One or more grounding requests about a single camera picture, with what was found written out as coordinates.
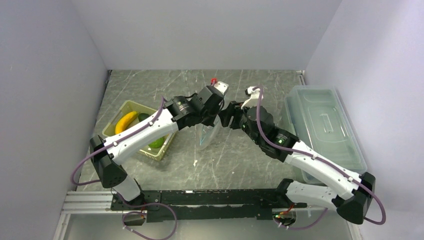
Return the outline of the yellow banana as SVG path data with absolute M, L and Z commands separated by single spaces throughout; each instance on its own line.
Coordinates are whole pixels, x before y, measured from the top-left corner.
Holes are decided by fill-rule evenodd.
M 115 125 L 114 133 L 116 135 L 124 132 L 127 127 L 138 117 L 137 111 L 131 111 L 124 115 Z

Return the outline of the aluminium frame rail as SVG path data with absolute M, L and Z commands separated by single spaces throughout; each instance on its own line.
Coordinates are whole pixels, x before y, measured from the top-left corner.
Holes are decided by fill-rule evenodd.
M 111 213 L 113 194 L 107 191 L 69 191 L 63 202 L 65 214 Z

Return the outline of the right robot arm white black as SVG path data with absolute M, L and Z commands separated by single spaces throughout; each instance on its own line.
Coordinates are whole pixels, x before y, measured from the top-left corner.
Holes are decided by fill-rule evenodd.
M 375 198 L 374 175 L 351 171 L 315 152 L 296 135 L 276 126 L 273 116 L 264 107 L 241 105 L 231 101 L 219 113 L 223 127 L 241 129 L 268 157 L 297 167 L 323 184 L 283 180 L 275 194 L 280 207 L 308 203 L 336 211 L 353 224 L 361 225 L 367 220 L 366 214 Z

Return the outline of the clear zip bag blue zipper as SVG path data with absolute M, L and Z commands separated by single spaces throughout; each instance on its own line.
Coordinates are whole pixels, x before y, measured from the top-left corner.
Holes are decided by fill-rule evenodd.
M 226 100 L 227 97 L 225 96 L 219 103 L 218 109 L 207 115 L 206 122 L 212 123 L 212 125 L 200 123 L 195 126 L 195 147 L 197 150 L 204 150 L 208 147 L 222 128 L 219 113 L 228 106 Z

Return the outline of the clear plastic lidded container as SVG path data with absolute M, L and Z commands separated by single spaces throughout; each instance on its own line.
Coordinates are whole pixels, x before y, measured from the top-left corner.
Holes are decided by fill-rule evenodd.
M 333 87 L 298 85 L 284 98 L 283 129 L 341 167 L 363 174 L 368 166 Z

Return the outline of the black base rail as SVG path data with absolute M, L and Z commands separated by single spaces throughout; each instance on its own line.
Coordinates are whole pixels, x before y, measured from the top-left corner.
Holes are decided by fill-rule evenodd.
M 177 220 L 242 219 L 271 220 L 279 210 L 306 208 L 291 203 L 273 188 L 209 190 L 145 190 L 125 204 L 113 194 L 112 211 L 146 212 L 148 223 Z

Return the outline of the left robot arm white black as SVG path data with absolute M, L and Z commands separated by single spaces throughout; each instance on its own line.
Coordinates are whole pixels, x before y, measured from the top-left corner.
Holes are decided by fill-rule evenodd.
M 198 124 L 213 126 L 228 88 L 226 83 L 219 81 L 191 97 L 174 96 L 169 101 L 163 100 L 153 116 L 129 129 L 105 139 L 98 135 L 93 137 L 90 160 L 103 188 L 119 193 L 129 209 L 139 209 L 144 203 L 141 187 L 128 176 L 123 163 L 160 137 Z

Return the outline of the pale yellow plastic basket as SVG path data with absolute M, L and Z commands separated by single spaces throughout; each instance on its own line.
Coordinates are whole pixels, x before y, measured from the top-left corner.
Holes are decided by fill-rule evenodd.
M 140 103 L 137 103 L 132 100 L 126 100 L 121 105 L 121 107 L 118 109 L 118 111 L 115 112 L 115 114 L 112 116 L 110 121 L 106 124 L 106 126 L 103 128 L 101 134 L 103 137 L 111 137 L 115 135 L 115 127 L 118 121 L 125 115 L 127 115 L 130 112 L 137 112 L 138 114 L 144 113 L 148 115 L 154 115 L 157 109 L 153 109 L 151 107 L 142 105 Z M 171 145 L 171 142 L 173 141 L 176 133 L 167 134 L 162 137 L 163 139 L 163 145 L 159 148 L 151 148 L 150 146 L 146 145 L 139 149 L 137 153 L 139 155 L 144 155 L 148 158 L 151 158 L 155 161 L 160 162 L 163 157 L 165 156 L 165 153 L 169 146 Z

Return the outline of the green bumpy fruit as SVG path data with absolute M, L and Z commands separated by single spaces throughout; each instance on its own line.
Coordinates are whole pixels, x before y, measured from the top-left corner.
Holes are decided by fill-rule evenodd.
M 158 139 L 156 139 L 155 141 L 151 142 L 148 144 L 148 147 L 151 149 L 160 149 L 164 143 L 165 143 L 166 137 L 160 137 Z

